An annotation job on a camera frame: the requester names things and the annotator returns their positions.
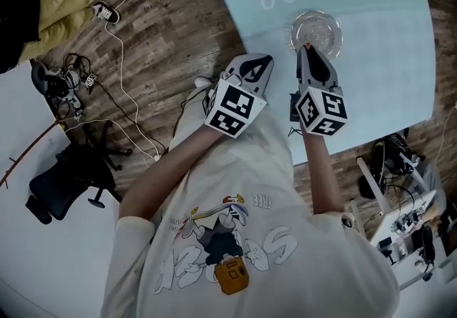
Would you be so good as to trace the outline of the clear glass plate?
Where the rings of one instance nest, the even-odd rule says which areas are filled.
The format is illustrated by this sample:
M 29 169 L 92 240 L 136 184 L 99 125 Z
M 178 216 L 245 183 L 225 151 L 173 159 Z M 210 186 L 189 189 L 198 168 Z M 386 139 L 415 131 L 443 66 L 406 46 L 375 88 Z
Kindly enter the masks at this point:
M 343 34 L 339 23 L 323 11 L 306 11 L 296 17 L 290 30 L 290 44 L 294 51 L 310 44 L 328 59 L 335 59 L 341 51 Z

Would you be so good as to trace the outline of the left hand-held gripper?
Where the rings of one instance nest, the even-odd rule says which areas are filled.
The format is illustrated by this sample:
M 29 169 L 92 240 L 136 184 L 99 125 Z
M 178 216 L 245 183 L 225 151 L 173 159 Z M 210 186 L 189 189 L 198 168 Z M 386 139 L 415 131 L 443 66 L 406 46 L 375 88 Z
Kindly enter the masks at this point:
M 204 124 L 233 139 L 250 126 L 267 105 L 263 96 L 274 60 L 268 54 L 234 57 L 220 79 L 205 89 Z M 252 91 L 243 80 L 251 81 Z

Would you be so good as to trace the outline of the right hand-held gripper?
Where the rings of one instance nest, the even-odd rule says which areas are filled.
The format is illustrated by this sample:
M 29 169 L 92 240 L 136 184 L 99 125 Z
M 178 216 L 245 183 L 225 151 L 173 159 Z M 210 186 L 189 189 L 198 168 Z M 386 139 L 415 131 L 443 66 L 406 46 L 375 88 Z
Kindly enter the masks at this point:
M 309 75 L 330 89 L 308 86 Z M 338 86 L 336 70 L 316 47 L 302 46 L 297 51 L 296 78 L 307 86 L 301 94 L 290 94 L 290 121 L 301 124 L 307 133 L 335 135 L 348 121 L 343 92 Z

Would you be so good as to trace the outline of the white table leg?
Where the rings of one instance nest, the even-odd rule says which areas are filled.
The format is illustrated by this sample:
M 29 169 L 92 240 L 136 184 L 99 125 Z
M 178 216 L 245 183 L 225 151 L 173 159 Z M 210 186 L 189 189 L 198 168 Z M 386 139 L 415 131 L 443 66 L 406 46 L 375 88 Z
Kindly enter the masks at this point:
M 356 159 L 356 162 L 357 162 L 357 165 L 360 168 L 363 176 L 365 177 L 366 181 L 368 182 L 369 188 L 371 189 L 373 195 L 375 196 L 376 201 L 378 202 L 378 205 L 379 205 L 381 211 L 384 214 L 389 213 L 391 211 L 391 206 L 390 206 L 387 198 L 381 193 L 379 185 L 376 183 L 375 179 L 373 178 L 372 174 L 370 173 L 370 170 L 367 167 L 365 161 L 361 157 L 358 157 Z

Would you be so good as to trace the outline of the person's left forearm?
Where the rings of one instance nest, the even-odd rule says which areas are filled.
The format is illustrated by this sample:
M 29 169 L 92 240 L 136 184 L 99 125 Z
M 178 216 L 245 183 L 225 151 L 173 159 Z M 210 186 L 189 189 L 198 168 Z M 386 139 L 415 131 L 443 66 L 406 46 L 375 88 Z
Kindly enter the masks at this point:
M 139 217 L 150 220 L 185 174 L 222 136 L 221 132 L 203 125 L 162 156 L 133 182 L 124 195 L 119 206 L 119 219 Z

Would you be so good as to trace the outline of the light blue flowered tablecloth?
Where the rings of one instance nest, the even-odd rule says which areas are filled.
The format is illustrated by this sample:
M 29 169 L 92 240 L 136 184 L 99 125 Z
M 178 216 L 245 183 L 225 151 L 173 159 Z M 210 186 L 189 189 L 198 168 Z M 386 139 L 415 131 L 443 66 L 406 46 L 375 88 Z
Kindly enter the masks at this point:
M 327 138 L 331 153 L 431 118 L 436 59 L 427 0 L 224 1 L 247 52 L 273 58 L 265 95 L 284 134 L 291 128 L 290 95 L 298 88 L 291 30 L 307 11 L 332 16 L 342 33 L 331 63 L 348 122 Z

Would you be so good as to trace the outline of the person's right forearm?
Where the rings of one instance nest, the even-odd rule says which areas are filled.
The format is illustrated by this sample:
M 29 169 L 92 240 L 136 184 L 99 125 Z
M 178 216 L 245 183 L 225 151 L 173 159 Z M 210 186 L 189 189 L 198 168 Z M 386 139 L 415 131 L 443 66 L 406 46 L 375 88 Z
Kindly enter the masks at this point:
M 308 157 L 313 213 L 342 213 L 344 211 L 343 197 L 324 138 L 305 131 L 303 142 Z

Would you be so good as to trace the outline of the person's white printed shirt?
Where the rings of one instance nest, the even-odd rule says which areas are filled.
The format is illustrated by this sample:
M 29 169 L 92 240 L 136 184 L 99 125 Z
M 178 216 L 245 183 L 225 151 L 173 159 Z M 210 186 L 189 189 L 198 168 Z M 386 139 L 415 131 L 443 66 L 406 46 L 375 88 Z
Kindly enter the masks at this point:
M 399 298 L 353 217 L 314 214 L 297 194 L 286 137 L 264 109 L 150 220 L 118 220 L 100 317 L 392 318 Z

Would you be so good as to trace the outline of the black office chair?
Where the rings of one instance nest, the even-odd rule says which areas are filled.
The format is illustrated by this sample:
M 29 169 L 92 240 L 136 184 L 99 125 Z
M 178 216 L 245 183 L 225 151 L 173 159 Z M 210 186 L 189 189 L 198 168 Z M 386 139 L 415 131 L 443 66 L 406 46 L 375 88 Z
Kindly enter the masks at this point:
M 125 151 L 107 147 L 106 139 L 111 122 L 106 122 L 97 139 L 90 126 L 84 124 L 86 143 L 72 143 L 56 155 L 56 163 L 29 183 L 31 196 L 26 208 L 42 223 L 49 224 L 53 219 L 63 220 L 71 205 L 89 188 L 96 188 L 96 196 L 89 198 L 91 205 L 103 209 L 103 191 L 107 191 L 116 201 L 121 196 L 116 191 L 113 171 L 121 171 L 122 166 L 113 163 L 112 156 L 131 156 L 133 149 Z

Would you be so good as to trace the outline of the person's beige trousers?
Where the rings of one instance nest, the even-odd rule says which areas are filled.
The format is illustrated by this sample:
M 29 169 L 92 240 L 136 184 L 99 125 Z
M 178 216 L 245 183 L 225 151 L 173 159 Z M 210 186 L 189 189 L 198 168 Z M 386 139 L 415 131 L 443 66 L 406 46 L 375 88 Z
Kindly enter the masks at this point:
M 176 127 L 176 133 L 169 145 L 169 151 L 175 149 L 204 149 L 205 154 L 214 153 L 221 141 L 221 137 L 211 144 L 217 132 L 204 125 L 206 114 L 203 102 L 206 97 L 206 90 L 195 89 L 189 100 L 184 104 L 184 110 Z

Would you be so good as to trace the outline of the white desk with equipment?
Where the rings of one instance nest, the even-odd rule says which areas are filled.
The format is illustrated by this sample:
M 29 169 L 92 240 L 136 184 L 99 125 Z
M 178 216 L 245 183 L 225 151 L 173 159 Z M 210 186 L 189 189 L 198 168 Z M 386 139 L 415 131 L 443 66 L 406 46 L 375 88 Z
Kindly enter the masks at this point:
M 387 258 L 402 290 L 431 274 L 440 276 L 444 282 L 457 277 L 457 249 L 447 254 L 440 238 L 432 237 L 435 251 L 432 262 L 425 260 L 424 247 L 413 250 L 412 234 L 419 224 L 426 226 L 423 215 L 435 198 L 436 191 L 432 190 L 384 212 L 380 224 L 368 238 Z

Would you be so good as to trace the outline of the thin red stick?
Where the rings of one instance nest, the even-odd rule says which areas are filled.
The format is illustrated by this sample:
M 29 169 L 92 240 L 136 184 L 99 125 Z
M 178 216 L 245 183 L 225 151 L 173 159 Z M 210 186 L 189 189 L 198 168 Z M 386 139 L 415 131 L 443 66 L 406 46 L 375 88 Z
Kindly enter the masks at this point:
M 20 164 L 20 162 L 54 127 L 65 125 L 67 120 L 67 118 L 56 119 L 47 129 L 45 129 L 37 138 L 35 138 L 35 140 L 33 140 L 32 143 L 27 146 L 27 148 L 25 148 L 25 150 L 21 153 L 20 156 L 17 157 L 17 159 L 9 157 L 9 160 L 12 161 L 12 165 L 5 171 L 3 178 L 0 180 L 0 188 L 2 188 L 4 184 L 6 185 L 7 189 L 9 188 L 7 179 L 15 170 L 15 168 Z

